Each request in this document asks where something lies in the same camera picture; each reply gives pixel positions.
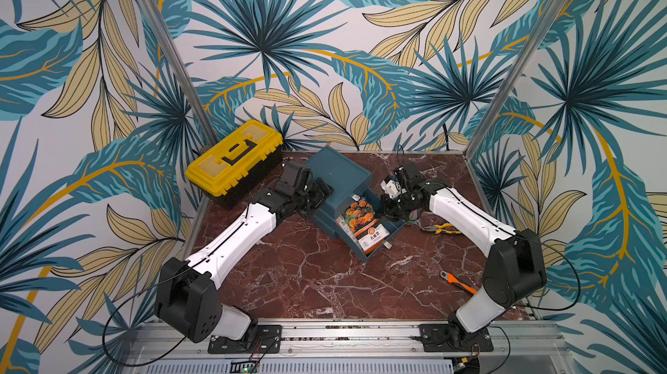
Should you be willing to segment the teal drawer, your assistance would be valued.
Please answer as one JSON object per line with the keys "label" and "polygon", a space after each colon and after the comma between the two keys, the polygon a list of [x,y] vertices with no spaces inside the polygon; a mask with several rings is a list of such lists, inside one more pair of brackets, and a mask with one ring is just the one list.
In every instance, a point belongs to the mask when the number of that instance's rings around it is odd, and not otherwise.
{"label": "teal drawer", "polygon": [[321,204],[317,212],[336,218],[341,215],[354,202],[354,196],[361,197],[369,189],[369,185],[361,185],[354,189],[344,190],[337,187],[332,190],[328,198]]}
{"label": "teal drawer", "polygon": [[335,234],[362,261],[368,260],[404,227],[403,221],[380,217],[381,201],[370,190],[354,194],[335,219]]}

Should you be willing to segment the teal top drawer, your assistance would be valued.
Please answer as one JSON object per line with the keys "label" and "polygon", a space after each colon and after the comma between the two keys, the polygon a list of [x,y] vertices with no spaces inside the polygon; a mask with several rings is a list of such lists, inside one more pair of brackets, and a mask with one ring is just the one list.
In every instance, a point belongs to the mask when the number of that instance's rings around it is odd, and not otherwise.
{"label": "teal top drawer", "polygon": [[354,189],[344,190],[337,187],[332,190],[328,198],[321,204],[317,212],[336,218],[341,215],[354,202],[354,196],[361,197],[369,189],[369,185],[361,185]]}

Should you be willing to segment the teal three-drawer cabinet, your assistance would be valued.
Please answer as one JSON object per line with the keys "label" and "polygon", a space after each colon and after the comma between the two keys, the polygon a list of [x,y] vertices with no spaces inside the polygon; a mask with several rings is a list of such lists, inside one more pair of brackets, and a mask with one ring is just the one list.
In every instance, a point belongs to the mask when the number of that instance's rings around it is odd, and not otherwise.
{"label": "teal three-drawer cabinet", "polygon": [[[369,185],[368,190],[371,191],[371,172],[330,147],[318,151],[306,162],[306,167],[311,169],[314,177],[322,179],[332,189],[341,187],[350,190]],[[330,238],[344,241],[335,234],[336,218],[317,212],[311,221]]]}

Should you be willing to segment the orange fruit seed bag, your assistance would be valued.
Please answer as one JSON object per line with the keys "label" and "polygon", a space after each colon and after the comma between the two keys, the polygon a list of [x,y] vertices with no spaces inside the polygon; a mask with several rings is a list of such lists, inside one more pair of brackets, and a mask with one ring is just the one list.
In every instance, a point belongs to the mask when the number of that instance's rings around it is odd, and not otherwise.
{"label": "orange fruit seed bag", "polygon": [[366,197],[354,196],[354,202],[335,219],[335,223],[366,256],[380,247],[390,235]]}

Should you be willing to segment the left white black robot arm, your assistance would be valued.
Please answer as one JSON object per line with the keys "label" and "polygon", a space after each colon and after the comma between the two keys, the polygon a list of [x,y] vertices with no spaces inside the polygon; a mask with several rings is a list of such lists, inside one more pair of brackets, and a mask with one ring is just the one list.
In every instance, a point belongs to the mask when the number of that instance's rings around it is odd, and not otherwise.
{"label": "left white black robot arm", "polygon": [[193,343],[207,339],[217,327],[222,328],[221,336],[241,339],[250,316],[221,303],[222,282],[264,236],[295,213],[310,218],[333,192],[322,179],[302,190],[279,180],[263,188],[214,241],[187,259],[170,259],[163,265],[156,285],[156,316]]}

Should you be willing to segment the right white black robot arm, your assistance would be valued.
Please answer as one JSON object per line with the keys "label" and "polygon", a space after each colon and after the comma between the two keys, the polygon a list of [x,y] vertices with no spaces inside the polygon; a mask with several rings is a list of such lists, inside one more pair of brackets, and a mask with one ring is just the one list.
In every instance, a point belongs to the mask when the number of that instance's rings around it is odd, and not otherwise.
{"label": "right white black robot arm", "polygon": [[486,257],[481,288],[450,319],[458,334],[486,328],[517,302],[547,282],[540,237],[519,231],[464,198],[447,184],[428,180],[408,188],[394,180],[380,184],[382,214],[404,219],[417,210],[432,212],[452,224]]}

